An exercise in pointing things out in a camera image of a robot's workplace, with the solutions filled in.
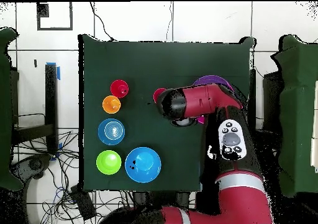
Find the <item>orange cup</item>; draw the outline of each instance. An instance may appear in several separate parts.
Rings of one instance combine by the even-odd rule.
[[[108,114],[117,113],[120,109],[121,103],[116,96],[107,96],[102,102],[102,108]]]

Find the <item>floor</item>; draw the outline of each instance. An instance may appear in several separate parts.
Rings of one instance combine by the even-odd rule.
[[[256,38],[255,66],[257,75],[257,126],[263,118],[262,76],[277,70],[270,55],[278,51],[278,40],[284,34],[297,35],[304,42],[318,39],[317,2],[93,2],[95,13],[105,23],[106,32],[116,40],[167,42],[238,42],[242,37]],[[41,27],[69,27],[68,2],[49,2],[49,17],[40,19]],[[19,115],[45,113],[44,65],[55,62],[60,67],[58,80],[58,132],[61,143],[66,132],[78,133],[78,34],[90,34],[109,40],[101,21],[93,15],[89,2],[73,2],[73,30],[37,30],[36,3],[0,3],[0,27],[15,28],[19,36],[8,48],[12,65],[20,72]],[[19,118],[19,125],[43,124],[42,115]],[[32,152],[25,146],[15,147],[17,162]],[[78,151],[77,137],[67,146]],[[67,175],[70,185],[78,182],[78,160],[71,162]],[[62,186],[61,169],[57,161],[50,167],[55,183]],[[45,171],[43,178],[33,179],[27,194],[30,224],[40,224],[50,204],[58,198],[53,177]],[[90,194],[101,215],[118,207],[103,205],[119,192],[97,191]],[[75,224],[96,224],[99,216],[74,220]],[[59,220],[56,224],[72,224]]]

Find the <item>black frame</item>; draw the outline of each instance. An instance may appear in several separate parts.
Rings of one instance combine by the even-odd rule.
[[[13,124],[18,124],[17,113],[17,80],[19,73],[16,68],[11,69]],[[57,133],[57,67],[45,65],[45,124],[34,127],[14,128],[12,144],[18,145],[40,137],[47,137],[47,151],[55,155],[58,150]]]

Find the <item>silver band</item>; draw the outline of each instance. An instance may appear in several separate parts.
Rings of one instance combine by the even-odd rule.
[[[263,182],[260,178],[251,174],[233,173],[221,177],[216,181],[219,183],[219,190],[229,187],[252,187],[265,193]]]
[[[191,224],[189,215],[184,210],[181,210],[180,208],[178,208],[178,209],[181,213],[183,224]]]

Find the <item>blue bowl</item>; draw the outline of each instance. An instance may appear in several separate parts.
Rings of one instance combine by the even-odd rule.
[[[125,136],[124,125],[117,119],[109,118],[98,126],[99,139],[109,146],[114,146],[122,141]]]
[[[126,157],[125,169],[133,181],[148,183],[159,175],[161,161],[151,148],[135,148]]]

